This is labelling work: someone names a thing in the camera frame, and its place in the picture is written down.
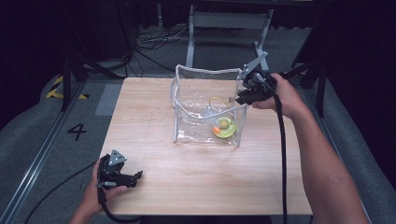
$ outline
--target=wooden tabletop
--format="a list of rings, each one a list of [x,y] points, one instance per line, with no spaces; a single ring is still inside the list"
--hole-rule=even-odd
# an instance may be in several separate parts
[[[174,143],[171,78],[126,78],[101,156],[127,157],[121,172],[143,170],[135,189],[108,202],[123,215],[282,214],[280,131],[276,113],[247,110],[241,146]],[[189,79],[195,87],[230,80]],[[312,214],[294,128],[285,118],[289,214]]]

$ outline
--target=left hand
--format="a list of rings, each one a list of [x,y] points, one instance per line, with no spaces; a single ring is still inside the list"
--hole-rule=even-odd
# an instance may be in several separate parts
[[[85,193],[81,200],[81,203],[78,206],[78,210],[73,215],[70,223],[85,223],[84,221],[82,221],[83,219],[89,220],[91,216],[102,210],[102,205],[100,205],[98,202],[98,191],[96,187],[98,185],[97,174],[99,170],[99,164],[100,159],[98,159],[96,164],[93,166],[92,180],[85,189]],[[114,189],[104,189],[106,199],[110,200],[117,195],[122,194],[127,189],[128,188],[126,186],[118,186]]]

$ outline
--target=green object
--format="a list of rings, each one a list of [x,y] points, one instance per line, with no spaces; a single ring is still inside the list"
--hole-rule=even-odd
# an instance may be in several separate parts
[[[228,138],[235,133],[236,125],[232,119],[221,117],[216,120],[216,125],[212,128],[212,132],[219,138]]]

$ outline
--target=transparent box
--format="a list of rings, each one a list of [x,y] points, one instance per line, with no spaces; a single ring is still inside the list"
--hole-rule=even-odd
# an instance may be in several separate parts
[[[175,109],[174,142],[219,143],[240,146],[247,105],[235,101],[241,88],[239,68],[209,71],[176,67],[170,87]],[[218,77],[235,81],[218,80]]]

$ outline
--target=forearm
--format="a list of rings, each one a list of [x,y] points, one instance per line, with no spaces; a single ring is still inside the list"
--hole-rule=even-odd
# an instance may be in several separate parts
[[[88,224],[92,217],[92,213],[87,212],[83,207],[79,206],[76,213],[72,216],[69,224]]]
[[[299,107],[297,134],[304,189],[317,223],[367,223],[356,186],[314,117]]]

